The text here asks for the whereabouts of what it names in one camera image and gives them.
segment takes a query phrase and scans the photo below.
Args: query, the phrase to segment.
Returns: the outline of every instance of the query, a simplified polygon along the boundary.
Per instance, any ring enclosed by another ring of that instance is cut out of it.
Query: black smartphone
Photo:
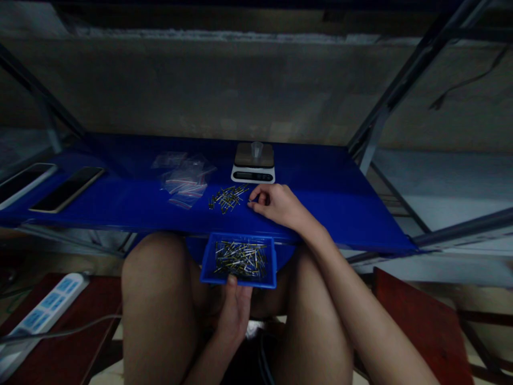
[[[70,176],[57,189],[45,196],[29,210],[45,213],[58,213],[70,204],[81,192],[97,180],[105,170],[101,167],[83,167]]]
[[[55,164],[35,163],[0,184],[0,210],[8,207],[49,178],[57,169]]]

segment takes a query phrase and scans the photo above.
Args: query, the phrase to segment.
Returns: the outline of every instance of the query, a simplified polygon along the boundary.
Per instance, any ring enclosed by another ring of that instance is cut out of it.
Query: leg
[[[183,380],[198,346],[197,310],[208,300],[208,285],[191,278],[196,269],[174,234],[149,235],[127,257],[121,277],[126,384]]]
[[[289,285],[291,277],[296,272],[296,254],[278,272],[276,277],[276,289],[262,289],[251,297],[251,318],[269,318],[278,315],[286,315],[289,303]]]
[[[307,247],[298,250],[287,323],[272,362],[277,384],[351,384],[353,347]]]

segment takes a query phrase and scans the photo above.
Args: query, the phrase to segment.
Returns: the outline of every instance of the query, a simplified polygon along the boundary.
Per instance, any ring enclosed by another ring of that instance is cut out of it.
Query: small plastic bag
[[[163,152],[155,158],[151,168],[173,168],[182,164],[187,157],[186,152],[167,151]]]
[[[194,206],[194,203],[198,201],[199,198],[203,196],[202,194],[194,194],[194,193],[183,193],[177,192],[173,194],[169,203],[174,204],[175,206],[181,207],[185,210],[190,210],[191,207]]]
[[[180,166],[161,176],[161,189],[171,194],[169,202],[189,210],[203,196],[210,174],[217,168],[201,154],[183,160]]]
[[[201,175],[207,175],[217,170],[217,167],[210,163],[207,158],[205,158],[202,154],[197,153],[190,158],[187,158],[185,162],[191,165],[200,165],[201,164]]]

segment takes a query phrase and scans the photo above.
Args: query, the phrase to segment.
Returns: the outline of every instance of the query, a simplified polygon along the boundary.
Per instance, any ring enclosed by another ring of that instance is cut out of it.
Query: power strip
[[[9,335],[46,333],[88,284],[89,279],[85,275],[67,274]],[[38,339],[0,345],[0,383],[5,382],[18,369],[39,341]]]

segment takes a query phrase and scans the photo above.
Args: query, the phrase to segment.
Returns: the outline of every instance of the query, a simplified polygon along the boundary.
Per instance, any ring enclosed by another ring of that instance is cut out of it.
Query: gray wall
[[[344,145],[413,51],[411,42],[208,41],[120,35],[0,37],[88,130]],[[387,148],[513,152],[513,52],[446,49],[388,121]],[[41,127],[32,98],[0,71],[0,126]]]

